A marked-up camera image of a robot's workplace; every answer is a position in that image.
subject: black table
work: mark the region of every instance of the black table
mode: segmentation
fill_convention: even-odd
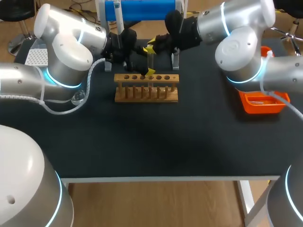
[[[277,39],[263,44],[286,55]],[[25,62],[30,46],[22,46],[16,62]],[[61,178],[279,176],[302,152],[303,124],[288,108],[274,116],[245,114],[215,63],[215,49],[201,44],[183,51],[180,71],[169,70],[167,55],[155,59],[158,73],[180,74],[178,103],[115,103],[114,73],[124,70],[98,65],[79,111],[56,116],[30,102],[2,101],[0,124],[31,136]],[[301,97],[290,94],[303,110]]]

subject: test tube rack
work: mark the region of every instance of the test tube rack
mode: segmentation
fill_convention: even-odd
[[[179,83],[178,74],[154,74],[142,76],[140,74],[115,74],[114,81],[118,83],[115,102],[129,103],[172,103],[178,102]],[[167,84],[165,87],[152,87],[147,84]]]

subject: blue tube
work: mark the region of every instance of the blue tube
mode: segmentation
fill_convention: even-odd
[[[124,21],[164,20],[175,0],[121,0]],[[116,21],[114,2],[105,2],[106,21]]]

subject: orange container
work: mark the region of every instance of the orange container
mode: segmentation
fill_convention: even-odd
[[[267,52],[271,49],[267,46],[261,47],[261,55],[263,57],[267,56]],[[287,93],[275,92],[277,95],[281,96],[286,101],[290,102]],[[277,114],[286,106],[284,103],[273,98],[272,96],[266,96],[262,92],[241,92],[239,95],[244,107],[244,110],[250,114]]]

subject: black stool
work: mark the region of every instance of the black stool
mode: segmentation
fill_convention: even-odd
[[[300,37],[296,37],[295,32],[298,29],[300,19],[303,18],[303,1],[302,0],[274,0],[274,4],[276,9],[282,9],[283,11],[285,11],[285,13],[289,14],[290,16],[296,19],[293,22],[293,25],[288,32],[283,32],[275,27],[272,27],[271,29],[283,34],[281,40],[290,41],[294,48],[294,53],[297,56],[301,56],[301,52],[296,41],[303,42],[303,39]]]
[[[35,0],[1,0],[0,19],[4,21],[19,22],[22,34],[19,34],[9,42],[8,51],[17,55],[22,43],[34,36],[28,31],[25,20],[33,17],[36,13]]]

